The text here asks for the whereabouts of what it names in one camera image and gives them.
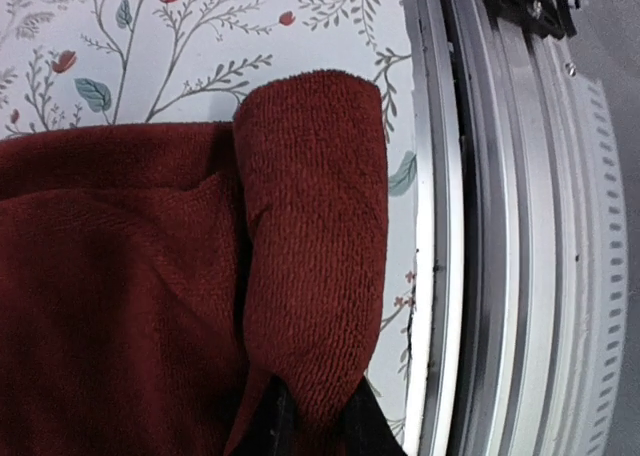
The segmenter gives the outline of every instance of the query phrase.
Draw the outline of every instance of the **screw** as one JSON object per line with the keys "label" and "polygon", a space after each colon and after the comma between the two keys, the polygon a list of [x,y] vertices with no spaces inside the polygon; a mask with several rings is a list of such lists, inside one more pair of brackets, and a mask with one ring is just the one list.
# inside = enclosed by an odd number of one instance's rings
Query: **screw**
{"label": "screw", "polygon": [[578,74],[578,68],[576,68],[576,64],[575,63],[567,63],[564,65],[565,69],[567,70],[567,74],[569,76],[571,76],[572,78]]}
{"label": "screw", "polygon": [[531,6],[529,7],[529,14],[534,19],[540,19],[540,16],[542,16],[542,3],[538,0],[531,3]]}

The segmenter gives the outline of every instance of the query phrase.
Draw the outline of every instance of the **floral pattern surface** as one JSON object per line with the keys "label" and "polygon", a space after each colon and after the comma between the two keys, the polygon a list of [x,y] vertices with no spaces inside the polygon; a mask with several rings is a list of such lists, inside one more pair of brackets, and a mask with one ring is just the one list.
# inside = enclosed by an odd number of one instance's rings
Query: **floral pattern surface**
{"label": "floral pattern surface", "polygon": [[320,68],[343,69],[379,86],[390,227],[381,336],[367,377],[402,440],[415,296],[417,173],[413,68],[402,0],[4,0],[4,5],[0,139],[98,124],[228,120],[252,88]]}

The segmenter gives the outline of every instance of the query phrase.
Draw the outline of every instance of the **red towel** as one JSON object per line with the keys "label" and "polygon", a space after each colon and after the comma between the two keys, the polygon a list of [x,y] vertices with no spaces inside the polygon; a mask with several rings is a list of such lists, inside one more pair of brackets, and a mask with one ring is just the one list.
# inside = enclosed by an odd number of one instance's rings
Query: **red towel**
{"label": "red towel", "polygon": [[0,454],[231,454],[272,375],[332,434],[380,327],[380,106],[317,72],[233,123],[1,143]]}

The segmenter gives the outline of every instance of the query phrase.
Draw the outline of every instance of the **gray background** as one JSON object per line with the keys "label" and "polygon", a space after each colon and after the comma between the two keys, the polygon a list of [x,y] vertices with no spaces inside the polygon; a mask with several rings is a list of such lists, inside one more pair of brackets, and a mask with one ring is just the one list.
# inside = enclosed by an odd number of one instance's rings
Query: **gray background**
{"label": "gray background", "polygon": [[585,0],[571,50],[578,71],[602,80],[618,138],[629,232],[629,314],[621,387],[607,456],[640,455],[640,0]]}

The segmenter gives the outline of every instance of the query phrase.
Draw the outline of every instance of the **black clamp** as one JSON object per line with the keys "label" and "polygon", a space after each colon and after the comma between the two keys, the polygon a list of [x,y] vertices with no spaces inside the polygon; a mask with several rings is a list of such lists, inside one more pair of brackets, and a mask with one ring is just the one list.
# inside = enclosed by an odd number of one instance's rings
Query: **black clamp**
{"label": "black clamp", "polygon": [[496,17],[542,38],[571,38],[577,34],[571,10],[580,8],[580,0],[485,0],[485,4]]}

